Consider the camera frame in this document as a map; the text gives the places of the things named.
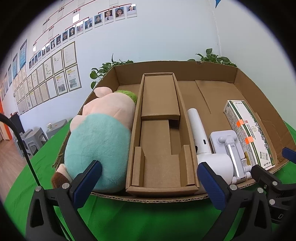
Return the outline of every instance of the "blue gripper pad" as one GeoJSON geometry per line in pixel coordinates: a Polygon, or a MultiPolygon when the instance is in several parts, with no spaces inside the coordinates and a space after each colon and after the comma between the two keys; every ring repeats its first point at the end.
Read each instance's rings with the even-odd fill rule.
{"type": "Polygon", "coordinates": [[[74,208],[77,209],[84,206],[94,186],[101,177],[101,174],[102,165],[99,161],[96,161],[94,165],[87,171],[86,175],[82,178],[80,183],[77,185],[75,191],[73,192],[74,208]]]}
{"type": "Polygon", "coordinates": [[[217,183],[217,175],[206,162],[202,162],[198,165],[197,176],[207,191],[214,207],[222,211],[226,206],[226,194],[217,183]]]}
{"type": "Polygon", "coordinates": [[[288,159],[289,161],[293,162],[296,164],[296,152],[289,149],[288,147],[283,148],[281,151],[281,155],[288,159]]]}

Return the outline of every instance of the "orange tape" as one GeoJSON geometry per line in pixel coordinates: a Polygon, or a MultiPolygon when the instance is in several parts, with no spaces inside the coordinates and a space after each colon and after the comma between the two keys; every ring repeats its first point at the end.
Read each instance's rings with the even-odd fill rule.
{"type": "Polygon", "coordinates": [[[245,140],[246,144],[249,144],[250,142],[254,141],[253,137],[246,137],[244,140],[245,140]]]}
{"type": "Polygon", "coordinates": [[[240,127],[243,124],[244,124],[244,121],[242,119],[237,121],[237,127],[240,127]]]}

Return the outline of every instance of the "green table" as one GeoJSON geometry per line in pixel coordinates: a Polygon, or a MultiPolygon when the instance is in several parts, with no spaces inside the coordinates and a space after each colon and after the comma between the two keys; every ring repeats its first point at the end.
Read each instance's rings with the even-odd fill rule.
{"type": "MultiPolygon", "coordinates": [[[[287,125],[294,139],[296,131],[287,125]]],[[[69,130],[69,123],[56,133],[32,158],[32,165],[41,185],[52,188],[50,179],[54,173],[52,164],[69,130]]],[[[288,163],[276,173],[283,183],[296,182],[296,165],[288,163]]],[[[15,225],[25,234],[26,219],[32,194],[36,187],[26,166],[12,186],[4,206],[15,225]]],[[[98,240],[200,240],[220,214],[209,199],[183,203],[144,204],[123,202],[90,196],[81,217],[98,240]]],[[[59,208],[59,218],[64,222],[59,208]]],[[[230,240],[237,228],[242,212],[225,240],[230,240]]]]}

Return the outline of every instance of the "plush toy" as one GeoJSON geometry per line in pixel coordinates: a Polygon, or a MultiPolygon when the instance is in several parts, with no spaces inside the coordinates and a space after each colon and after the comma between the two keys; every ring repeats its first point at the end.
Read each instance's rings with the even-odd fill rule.
{"type": "Polygon", "coordinates": [[[114,193],[125,187],[137,96],[130,91],[113,93],[108,87],[95,88],[94,92],[98,98],[84,105],[82,115],[70,123],[64,164],[52,177],[54,188],[71,182],[93,160],[102,165],[94,191],[114,193]]]}

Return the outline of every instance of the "wooden floor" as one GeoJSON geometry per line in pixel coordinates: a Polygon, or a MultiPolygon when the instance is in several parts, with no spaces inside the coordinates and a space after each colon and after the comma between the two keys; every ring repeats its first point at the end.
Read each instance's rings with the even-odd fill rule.
{"type": "Polygon", "coordinates": [[[0,143],[0,200],[3,203],[15,179],[27,164],[13,140],[0,143]]]}

